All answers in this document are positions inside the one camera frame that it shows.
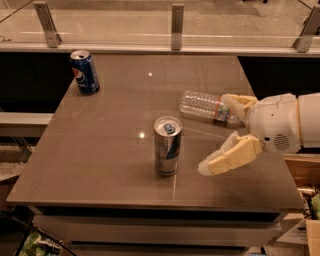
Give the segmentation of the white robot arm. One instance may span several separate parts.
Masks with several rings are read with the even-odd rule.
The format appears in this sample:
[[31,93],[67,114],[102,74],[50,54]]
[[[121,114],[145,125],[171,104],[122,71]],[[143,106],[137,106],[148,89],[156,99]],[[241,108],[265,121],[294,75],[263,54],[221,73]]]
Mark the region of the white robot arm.
[[249,133],[233,132],[220,149],[198,165],[204,176],[214,176],[253,162],[262,152],[296,153],[320,147],[320,93],[291,93],[259,100],[253,96],[222,96]]

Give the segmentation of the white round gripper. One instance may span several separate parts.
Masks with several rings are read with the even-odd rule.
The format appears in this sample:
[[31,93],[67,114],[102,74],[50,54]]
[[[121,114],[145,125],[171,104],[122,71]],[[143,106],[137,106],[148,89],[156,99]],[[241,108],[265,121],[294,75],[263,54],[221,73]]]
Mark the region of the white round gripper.
[[253,135],[240,136],[237,131],[230,134],[218,150],[199,163],[201,175],[215,176],[247,165],[263,149],[274,153],[296,153],[301,149],[295,95],[287,93],[258,101],[255,96],[224,94],[221,101],[230,110],[228,126],[248,126]]

